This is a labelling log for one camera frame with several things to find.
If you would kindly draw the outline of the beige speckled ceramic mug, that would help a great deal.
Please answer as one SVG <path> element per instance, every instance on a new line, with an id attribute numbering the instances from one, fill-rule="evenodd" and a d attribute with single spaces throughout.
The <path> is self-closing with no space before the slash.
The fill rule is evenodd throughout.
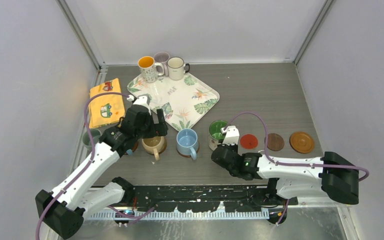
<path id="1" fill-rule="evenodd" d="M 141 144 L 145 151 L 153 155 L 156 161 L 160 160 L 160 155 L 167 148 L 167 140 L 164 136 L 156 136 L 152 138 L 143 138 Z"/>

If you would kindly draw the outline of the red round coaster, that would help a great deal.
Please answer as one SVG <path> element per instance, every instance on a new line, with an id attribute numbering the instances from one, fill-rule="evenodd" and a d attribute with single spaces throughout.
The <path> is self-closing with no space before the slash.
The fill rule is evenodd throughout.
<path id="1" fill-rule="evenodd" d="M 258 138 L 253 134 L 243 135 L 240 138 L 239 143 L 240 143 L 242 148 L 247 149 L 247 150 L 255 149 L 259 145 Z"/>

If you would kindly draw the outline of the light blue mug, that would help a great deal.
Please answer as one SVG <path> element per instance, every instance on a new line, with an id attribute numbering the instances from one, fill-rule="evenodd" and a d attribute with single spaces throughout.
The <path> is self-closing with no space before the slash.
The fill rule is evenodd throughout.
<path id="1" fill-rule="evenodd" d="M 197 133 L 190 128 L 180 130 L 176 135 L 176 150 L 183 155 L 192 156 L 192 160 L 197 160 L 197 150 L 200 149 Z"/>

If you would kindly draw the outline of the orange interior blue mug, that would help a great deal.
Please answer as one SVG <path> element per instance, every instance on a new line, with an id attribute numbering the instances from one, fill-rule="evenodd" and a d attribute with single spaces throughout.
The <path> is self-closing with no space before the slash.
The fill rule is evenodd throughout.
<path id="1" fill-rule="evenodd" d="M 131 156 L 131 155 L 136 151 L 136 149 L 138 148 L 138 146 L 139 146 L 139 143 L 136 142 L 135 145 L 134 145 L 131 149 L 128 149 L 128 150 L 124 153 L 124 155 Z"/>

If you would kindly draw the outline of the yellow printed cloth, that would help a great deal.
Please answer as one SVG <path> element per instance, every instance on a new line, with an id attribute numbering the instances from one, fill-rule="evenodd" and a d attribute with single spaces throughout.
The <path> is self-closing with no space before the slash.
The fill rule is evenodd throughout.
<path id="1" fill-rule="evenodd" d="M 94 86 L 89 90 L 89 97 L 92 98 L 102 93 L 121 93 L 120 81 L 118 78 L 106 81 Z M 88 106 L 91 115 L 89 120 L 90 128 L 99 128 L 117 123 L 120 117 L 125 115 L 123 97 L 118 94 L 107 94 L 99 96 L 91 101 Z"/>

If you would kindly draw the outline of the dark walnut wooden coaster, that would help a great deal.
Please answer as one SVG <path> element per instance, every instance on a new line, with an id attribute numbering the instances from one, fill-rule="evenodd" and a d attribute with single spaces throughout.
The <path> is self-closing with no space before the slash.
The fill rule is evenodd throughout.
<path id="1" fill-rule="evenodd" d="M 267 143 L 267 148 L 271 151 L 280 151 L 285 146 L 283 137 L 277 133 L 269 133 L 265 142 Z"/>

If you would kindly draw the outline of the green interior floral mug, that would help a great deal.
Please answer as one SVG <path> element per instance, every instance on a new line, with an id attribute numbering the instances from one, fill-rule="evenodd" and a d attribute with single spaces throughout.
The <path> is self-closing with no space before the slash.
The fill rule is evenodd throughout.
<path id="1" fill-rule="evenodd" d="M 222 134 L 222 128 L 226 127 L 228 124 L 225 120 L 216 120 L 213 121 L 208 127 L 208 146 L 214 151 L 219 144 L 219 140 L 224 139 Z"/>

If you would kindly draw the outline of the brown wooden ringed coaster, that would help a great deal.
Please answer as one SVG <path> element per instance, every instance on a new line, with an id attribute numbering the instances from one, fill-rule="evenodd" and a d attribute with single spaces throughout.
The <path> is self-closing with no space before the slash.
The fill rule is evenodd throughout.
<path id="1" fill-rule="evenodd" d="M 192 158 L 191 155 L 184 155 L 184 154 L 182 154 L 181 152 L 179 152 L 179 150 L 176 150 L 176 151 L 177 151 L 177 153 L 178 153 L 180 156 L 182 156 L 182 157 L 184 157 L 184 158 Z"/>

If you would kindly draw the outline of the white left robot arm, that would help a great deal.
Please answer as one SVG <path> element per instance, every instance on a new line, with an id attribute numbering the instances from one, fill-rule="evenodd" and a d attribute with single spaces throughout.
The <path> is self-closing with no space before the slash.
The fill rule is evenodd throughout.
<path id="1" fill-rule="evenodd" d="M 148 107 L 133 104 L 120 118 L 120 126 L 107 128 L 89 156 L 62 183 L 51 191 L 41 190 L 35 197 L 40 220 L 64 240 L 81 228 L 84 220 L 113 204 L 129 206 L 135 197 L 133 185 L 122 177 L 94 193 L 89 193 L 96 180 L 140 139 L 166 136 L 168 126 L 163 110 L 156 111 L 154 123 Z"/>

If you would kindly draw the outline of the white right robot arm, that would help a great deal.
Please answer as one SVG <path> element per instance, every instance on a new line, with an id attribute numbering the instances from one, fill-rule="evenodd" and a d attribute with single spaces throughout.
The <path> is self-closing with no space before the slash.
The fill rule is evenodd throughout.
<path id="1" fill-rule="evenodd" d="M 273 205 L 295 197 L 325 196 L 341 204 L 359 203 L 360 170 L 335 152 L 326 151 L 322 157 L 284 158 L 239 154 L 224 144 L 213 151 L 211 160 L 233 177 L 268 180 L 265 197 Z"/>

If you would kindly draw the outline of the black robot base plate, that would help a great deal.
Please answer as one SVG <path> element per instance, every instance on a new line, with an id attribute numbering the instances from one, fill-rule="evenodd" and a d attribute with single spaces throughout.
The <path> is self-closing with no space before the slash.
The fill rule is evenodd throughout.
<path id="1" fill-rule="evenodd" d="M 112 207 L 134 207 L 146 212 L 181 213 L 257 212 L 261 208 L 283 208 L 286 199 L 267 185 L 137 185 L 133 192 Z"/>

